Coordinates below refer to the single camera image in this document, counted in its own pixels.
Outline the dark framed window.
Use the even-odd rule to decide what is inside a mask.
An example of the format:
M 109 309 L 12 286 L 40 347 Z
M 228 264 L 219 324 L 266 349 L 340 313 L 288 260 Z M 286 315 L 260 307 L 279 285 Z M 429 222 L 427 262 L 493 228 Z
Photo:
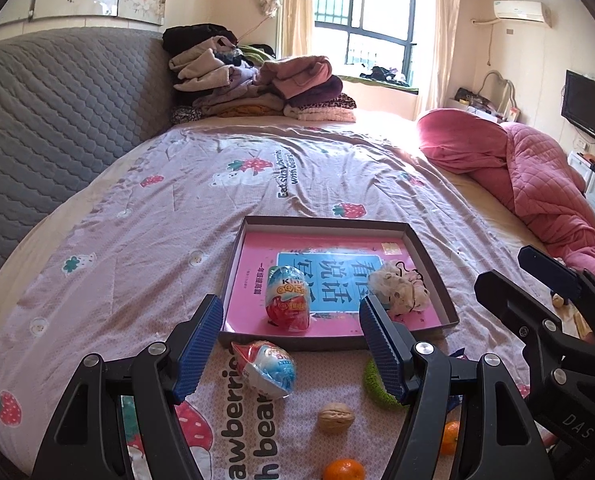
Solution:
M 410 87 L 417 0 L 313 0 L 311 50 L 334 71 Z

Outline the red blue Kinder egg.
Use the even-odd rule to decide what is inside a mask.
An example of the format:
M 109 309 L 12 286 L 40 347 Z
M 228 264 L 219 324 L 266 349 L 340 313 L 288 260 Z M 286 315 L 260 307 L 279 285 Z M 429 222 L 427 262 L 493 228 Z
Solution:
M 311 323 L 311 291 L 295 266 L 272 266 L 268 272 L 265 310 L 273 326 L 302 333 Z

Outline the orange mandarin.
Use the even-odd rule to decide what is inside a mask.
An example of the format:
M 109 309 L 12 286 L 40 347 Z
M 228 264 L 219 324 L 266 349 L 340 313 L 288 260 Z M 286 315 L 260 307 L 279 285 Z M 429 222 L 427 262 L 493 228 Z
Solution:
M 457 450 L 459 440 L 460 424 L 457 420 L 447 422 L 444 426 L 441 449 L 439 452 L 442 456 L 454 456 Z
M 352 458 L 334 460 L 323 468 L 322 480 L 365 480 L 365 467 Z

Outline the pink strawberry print bedsheet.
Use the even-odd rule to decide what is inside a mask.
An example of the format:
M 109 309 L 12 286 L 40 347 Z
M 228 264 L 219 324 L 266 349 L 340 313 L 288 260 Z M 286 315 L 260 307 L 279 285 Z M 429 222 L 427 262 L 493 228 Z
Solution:
M 541 302 L 517 261 L 531 236 L 508 211 L 476 211 L 418 152 L 409 131 L 357 126 L 175 128 L 117 162 L 43 221 L 0 272 L 0 452 L 22 472 L 78 362 L 132 356 L 223 289 L 242 221 L 279 216 L 405 222 L 459 315 L 439 340 L 497 353 L 527 382 L 522 344 L 477 303 L 495 269 Z

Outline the beige right curtain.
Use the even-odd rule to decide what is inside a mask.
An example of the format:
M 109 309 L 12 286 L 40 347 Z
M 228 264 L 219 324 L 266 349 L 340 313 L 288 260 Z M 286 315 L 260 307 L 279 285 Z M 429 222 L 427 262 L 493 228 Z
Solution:
M 416 117 L 443 105 L 455 55 L 461 0 L 418 0 Z

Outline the pile of folded clothes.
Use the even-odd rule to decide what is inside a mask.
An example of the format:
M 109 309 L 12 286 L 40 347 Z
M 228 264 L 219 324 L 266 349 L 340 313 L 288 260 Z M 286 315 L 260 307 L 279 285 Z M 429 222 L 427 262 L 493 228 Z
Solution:
M 301 122 L 355 122 L 357 104 L 321 55 L 274 57 L 266 47 L 241 46 L 216 24 L 163 32 L 175 75 L 172 122 L 220 117 L 286 116 Z

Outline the white wall air conditioner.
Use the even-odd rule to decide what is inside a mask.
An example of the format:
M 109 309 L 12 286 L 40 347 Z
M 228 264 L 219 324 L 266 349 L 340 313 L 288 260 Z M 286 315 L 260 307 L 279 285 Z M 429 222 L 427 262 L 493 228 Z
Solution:
M 495 18 L 500 21 L 519 21 L 551 26 L 550 11 L 539 1 L 495 0 L 493 3 Z

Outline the blue white Kinder egg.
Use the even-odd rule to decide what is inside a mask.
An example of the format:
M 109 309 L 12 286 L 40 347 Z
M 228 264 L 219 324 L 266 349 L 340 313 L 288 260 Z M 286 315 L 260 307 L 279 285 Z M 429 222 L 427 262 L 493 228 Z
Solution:
M 284 399 L 296 384 L 296 364 L 290 354 L 266 340 L 250 344 L 232 341 L 237 372 L 243 382 L 270 400 Z

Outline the beige left curtain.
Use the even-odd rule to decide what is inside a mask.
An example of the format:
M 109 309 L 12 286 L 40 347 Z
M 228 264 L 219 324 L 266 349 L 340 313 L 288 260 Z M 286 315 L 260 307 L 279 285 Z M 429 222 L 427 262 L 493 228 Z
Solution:
M 313 0 L 260 0 L 265 18 L 279 20 L 279 47 L 283 56 L 307 55 L 315 28 Z

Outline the grey quilted headboard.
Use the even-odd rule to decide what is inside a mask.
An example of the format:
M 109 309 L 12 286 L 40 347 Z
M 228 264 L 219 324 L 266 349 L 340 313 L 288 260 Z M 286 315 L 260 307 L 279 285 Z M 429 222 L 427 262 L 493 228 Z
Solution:
M 0 41 L 0 269 L 40 220 L 168 130 L 157 32 L 48 29 Z

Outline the walnut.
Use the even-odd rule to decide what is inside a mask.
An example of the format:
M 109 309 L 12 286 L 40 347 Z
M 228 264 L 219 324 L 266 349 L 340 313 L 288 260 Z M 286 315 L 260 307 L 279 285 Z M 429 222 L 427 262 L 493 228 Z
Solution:
M 317 415 L 317 427 L 323 434 L 344 434 L 354 422 L 354 412 L 339 402 L 326 404 Z

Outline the pink and blue book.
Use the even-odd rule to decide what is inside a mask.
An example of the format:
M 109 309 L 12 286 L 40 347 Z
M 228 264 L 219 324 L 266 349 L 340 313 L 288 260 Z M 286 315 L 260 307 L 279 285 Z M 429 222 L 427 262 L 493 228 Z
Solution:
M 322 341 L 351 347 L 361 336 L 359 306 L 369 295 L 368 276 L 390 260 L 417 269 L 431 299 L 430 307 L 405 314 L 397 322 L 412 332 L 446 326 L 448 315 L 431 274 L 405 234 L 367 230 L 350 236 L 331 230 L 293 234 L 248 226 L 240 236 L 225 292 L 224 337 L 276 342 L 294 337 L 306 348 Z M 267 318 L 265 292 L 272 266 L 295 266 L 305 274 L 311 291 L 311 323 L 305 332 L 286 332 Z

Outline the pink quilted blanket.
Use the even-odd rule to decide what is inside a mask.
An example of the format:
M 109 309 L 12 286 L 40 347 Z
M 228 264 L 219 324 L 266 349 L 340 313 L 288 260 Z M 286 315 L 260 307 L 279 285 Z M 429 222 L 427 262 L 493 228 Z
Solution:
M 547 253 L 595 274 L 595 214 L 582 176 L 550 136 L 517 122 L 430 110 L 417 122 L 421 152 L 453 174 L 466 174 L 515 214 Z

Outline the black flat television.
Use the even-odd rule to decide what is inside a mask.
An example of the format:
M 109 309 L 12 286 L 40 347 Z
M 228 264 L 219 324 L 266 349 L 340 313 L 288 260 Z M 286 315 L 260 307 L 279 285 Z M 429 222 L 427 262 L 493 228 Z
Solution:
M 561 116 L 595 139 L 595 80 L 565 73 Z

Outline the shallow brown cardboard box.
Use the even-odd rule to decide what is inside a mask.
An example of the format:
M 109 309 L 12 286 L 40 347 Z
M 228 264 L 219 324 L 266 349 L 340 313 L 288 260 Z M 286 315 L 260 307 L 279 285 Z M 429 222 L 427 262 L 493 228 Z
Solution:
M 268 340 L 289 351 L 359 350 L 366 346 L 359 304 L 369 276 L 398 264 L 426 293 L 415 310 L 396 315 L 416 336 L 442 334 L 458 324 L 456 308 L 439 271 L 406 223 L 249 216 L 242 221 L 224 287 L 223 347 Z M 311 321 L 286 330 L 267 315 L 270 271 L 292 266 L 306 282 Z

